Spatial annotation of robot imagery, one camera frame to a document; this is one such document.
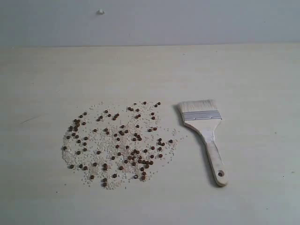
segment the white table surface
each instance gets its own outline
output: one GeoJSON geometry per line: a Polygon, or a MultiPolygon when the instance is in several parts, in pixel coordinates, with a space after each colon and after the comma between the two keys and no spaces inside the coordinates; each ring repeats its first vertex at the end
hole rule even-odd
{"type": "Polygon", "coordinates": [[[2,49],[0,78],[3,225],[300,221],[300,44],[2,49]],[[223,117],[223,188],[173,107],[207,98],[223,117]],[[101,101],[144,100],[187,135],[172,163],[127,189],[83,185],[61,159],[69,122],[101,101]]]}

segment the paintbrush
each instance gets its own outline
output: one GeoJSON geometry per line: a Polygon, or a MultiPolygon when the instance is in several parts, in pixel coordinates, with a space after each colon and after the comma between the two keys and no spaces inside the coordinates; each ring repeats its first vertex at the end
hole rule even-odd
{"type": "Polygon", "coordinates": [[[221,156],[215,144],[214,131],[221,122],[221,115],[213,100],[179,103],[185,126],[195,130],[203,139],[216,183],[223,187],[228,183],[221,156]]]}

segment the gray wall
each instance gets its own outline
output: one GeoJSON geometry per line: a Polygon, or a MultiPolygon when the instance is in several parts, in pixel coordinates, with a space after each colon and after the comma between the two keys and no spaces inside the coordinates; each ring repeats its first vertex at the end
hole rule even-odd
{"type": "Polygon", "coordinates": [[[294,42],[299,21],[300,0],[2,0],[0,45],[294,42]]]}

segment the white crushed particles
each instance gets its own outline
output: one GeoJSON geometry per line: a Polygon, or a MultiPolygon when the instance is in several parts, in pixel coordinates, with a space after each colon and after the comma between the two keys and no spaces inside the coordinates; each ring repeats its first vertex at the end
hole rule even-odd
{"type": "Polygon", "coordinates": [[[101,102],[92,105],[89,110],[73,119],[72,123],[69,124],[72,126],[72,131],[68,128],[63,137],[62,158],[68,167],[74,170],[74,173],[75,171],[83,172],[84,177],[81,179],[83,184],[88,184],[90,187],[93,183],[100,183],[106,189],[115,189],[122,183],[130,183],[131,180],[147,181],[150,180],[152,174],[155,174],[154,170],[158,166],[164,167],[172,161],[172,157],[169,155],[174,156],[178,144],[174,137],[180,131],[169,128],[162,129],[158,126],[161,121],[159,116],[161,106],[154,107],[155,104],[153,102],[147,102],[147,104],[139,102],[122,107],[120,105],[105,106],[104,102],[101,102]],[[75,120],[80,120],[78,131],[74,131],[76,123],[78,123],[78,121],[74,122],[75,120]],[[140,135],[141,140],[135,136],[135,133],[140,135]],[[162,143],[165,143],[164,146],[158,144],[158,138],[162,138],[162,143]],[[145,163],[139,163],[139,159],[145,160],[145,163]],[[142,167],[146,172],[145,180],[141,179],[142,167]]]}

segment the white bristles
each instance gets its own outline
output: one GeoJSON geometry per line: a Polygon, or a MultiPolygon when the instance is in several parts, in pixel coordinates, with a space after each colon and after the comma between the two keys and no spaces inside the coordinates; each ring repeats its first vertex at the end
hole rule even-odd
{"type": "Polygon", "coordinates": [[[181,102],[178,104],[181,113],[218,110],[214,100],[181,102]]]}

